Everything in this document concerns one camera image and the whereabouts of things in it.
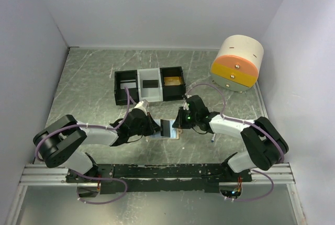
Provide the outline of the beige leather card holder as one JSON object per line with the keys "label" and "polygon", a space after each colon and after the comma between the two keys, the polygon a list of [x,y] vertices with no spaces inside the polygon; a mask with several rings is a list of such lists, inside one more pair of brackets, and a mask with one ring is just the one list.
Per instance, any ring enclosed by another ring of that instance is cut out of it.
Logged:
{"label": "beige leather card holder", "polygon": [[172,139],[172,140],[179,139],[179,136],[182,133],[182,130],[172,127],[174,120],[155,119],[154,121],[161,127],[161,130],[151,136],[146,137],[147,141],[163,140],[163,139]]}

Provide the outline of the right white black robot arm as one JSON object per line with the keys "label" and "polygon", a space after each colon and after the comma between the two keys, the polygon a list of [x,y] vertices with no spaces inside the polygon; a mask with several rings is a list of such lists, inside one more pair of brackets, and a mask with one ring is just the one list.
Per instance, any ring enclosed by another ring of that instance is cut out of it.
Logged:
{"label": "right white black robot arm", "polygon": [[176,129],[196,126],[204,133],[225,134],[243,140],[246,151],[235,153],[224,161],[222,175],[228,182],[235,181],[244,170],[269,170],[274,164],[282,163],[289,151],[288,144],[269,119],[243,120],[210,112],[198,95],[186,100],[173,123]]}

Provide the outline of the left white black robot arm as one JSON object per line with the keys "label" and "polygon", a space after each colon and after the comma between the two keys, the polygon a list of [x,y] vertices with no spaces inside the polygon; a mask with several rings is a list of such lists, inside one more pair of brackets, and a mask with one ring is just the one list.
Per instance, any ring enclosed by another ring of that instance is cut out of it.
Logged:
{"label": "left white black robot arm", "polygon": [[128,143],[133,136],[146,137],[160,131],[161,127],[149,112],[133,108],[123,119],[107,126],[84,124],[72,115],[65,115],[35,135],[33,143],[39,159],[47,167],[64,166],[78,172],[84,182],[90,183],[100,173],[92,156],[79,150],[81,145],[117,147]]}

